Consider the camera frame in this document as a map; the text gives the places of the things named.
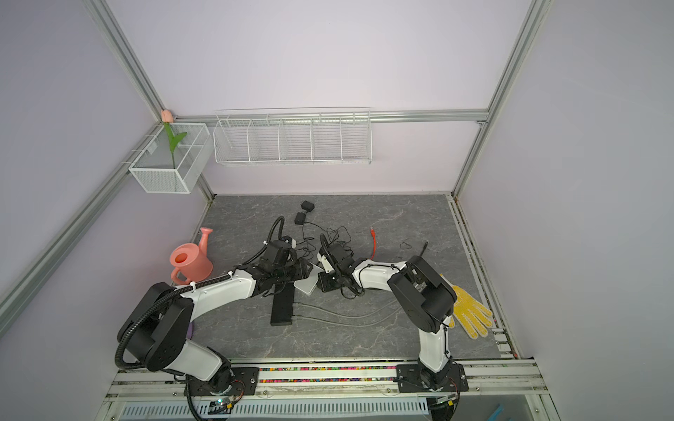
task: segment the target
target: gray work surface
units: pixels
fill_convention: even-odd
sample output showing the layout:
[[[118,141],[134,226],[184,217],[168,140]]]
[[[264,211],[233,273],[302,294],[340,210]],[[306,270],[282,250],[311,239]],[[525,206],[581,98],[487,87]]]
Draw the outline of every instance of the gray work surface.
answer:
[[[355,257],[370,257],[374,227],[377,237],[375,261],[397,262],[421,252],[429,242],[424,259],[438,273],[479,300],[468,259],[444,195],[317,195],[317,196],[217,196],[203,226],[213,229],[208,257],[214,265],[211,276],[224,274],[254,255],[266,240],[274,220],[284,216],[284,235],[298,242],[301,227],[293,223],[302,201],[316,205],[307,221],[328,229],[346,226],[348,244]],[[304,225],[304,235],[316,239],[321,230]],[[340,230],[339,240],[348,236]],[[364,315],[395,300],[388,291],[367,290],[364,296],[347,300],[337,291],[311,296],[295,290],[295,302],[321,306],[336,313]],[[309,307],[295,307],[296,315],[339,323],[367,324],[397,311],[394,316],[370,327],[343,327],[298,319],[289,326],[271,326],[272,297],[262,295],[231,302],[194,321],[193,340],[210,346],[227,358],[405,358],[419,356],[419,330],[395,302],[365,319],[335,317]],[[470,339],[457,325],[449,331],[455,358],[499,358],[496,341]]]

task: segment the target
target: watering can handle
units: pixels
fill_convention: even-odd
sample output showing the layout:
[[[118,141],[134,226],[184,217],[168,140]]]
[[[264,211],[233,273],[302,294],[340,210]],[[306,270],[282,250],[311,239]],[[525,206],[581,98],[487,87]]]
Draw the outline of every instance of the watering can handle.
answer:
[[[187,281],[183,281],[180,278],[178,278],[178,272],[180,272],[179,267],[174,267],[173,271],[171,272],[171,280],[174,281],[178,285],[187,285],[189,284],[189,279]]]

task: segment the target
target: dotted work glove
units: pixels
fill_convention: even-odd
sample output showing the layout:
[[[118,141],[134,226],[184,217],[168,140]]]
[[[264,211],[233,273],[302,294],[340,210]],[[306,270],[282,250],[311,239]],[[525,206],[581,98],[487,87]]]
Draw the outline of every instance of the dotted work glove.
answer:
[[[481,337],[487,337],[487,328],[494,326],[494,322],[491,318],[493,313],[463,288],[453,285],[449,281],[447,282],[452,286],[456,293],[454,314],[450,317],[450,329],[453,329],[454,326],[456,326],[454,323],[454,318],[456,318],[459,323],[461,323],[461,326],[463,326],[468,336],[472,339],[477,339],[478,333],[480,333]]]

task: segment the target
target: white wire basket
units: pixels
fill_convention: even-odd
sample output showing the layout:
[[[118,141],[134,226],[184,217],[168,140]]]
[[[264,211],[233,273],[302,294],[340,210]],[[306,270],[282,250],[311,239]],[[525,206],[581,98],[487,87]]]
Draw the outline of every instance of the white wire basket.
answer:
[[[213,129],[215,159],[230,165],[372,161],[369,112],[227,115]]]
[[[213,154],[213,142],[205,124],[171,123],[171,129],[174,135],[187,132],[175,148],[175,168],[164,127],[129,167],[148,193],[190,193]]]

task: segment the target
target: gray cable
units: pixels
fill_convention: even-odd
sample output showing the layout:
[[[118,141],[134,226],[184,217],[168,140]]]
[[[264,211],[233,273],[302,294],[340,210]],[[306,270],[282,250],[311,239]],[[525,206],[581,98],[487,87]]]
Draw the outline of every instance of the gray cable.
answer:
[[[311,307],[311,308],[316,309],[316,310],[324,311],[329,315],[344,317],[346,319],[362,319],[363,317],[368,317],[368,316],[371,316],[373,314],[376,314],[376,313],[384,310],[386,307],[390,306],[394,302],[398,302],[398,300],[397,299],[393,300],[393,301],[389,302],[388,304],[384,305],[383,307],[381,307],[380,309],[374,310],[372,313],[367,313],[366,315],[362,315],[362,316],[343,315],[343,314],[340,314],[340,313],[335,313],[334,311],[330,311],[328,309],[324,309],[323,307],[318,307],[318,306],[315,306],[315,305],[312,305],[312,304],[305,304],[303,302],[296,302],[295,304],[300,305],[300,306],[305,306],[305,307]]]
[[[388,318],[391,317],[392,315],[396,314],[398,311],[400,311],[400,309],[398,309],[398,310],[394,311],[393,313],[389,314],[388,316],[384,317],[382,320],[377,320],[377,321],[374,322],[374,323],[368,323],[368,324],[366,324],[366,325],[350,325],[350,324],[348,324],[348,323],[339,323],[339,322],[336,322],[336,321],[329,321],[329,320],[323,320],[323,319],[316,319],[315,317],[306,317],[306,316],[303,316],[303,315],[295,315],[295,317],[297,317],[297,318],[299,318],[299,319],[308,319],[308,320],[322,321],[323,323],[327,323],[328,325],[335,325],[335,326],[370,327],[370,326],[377,325],[378,323],[381,323],[382,321],[385,321],[386,319],[388,319]]]

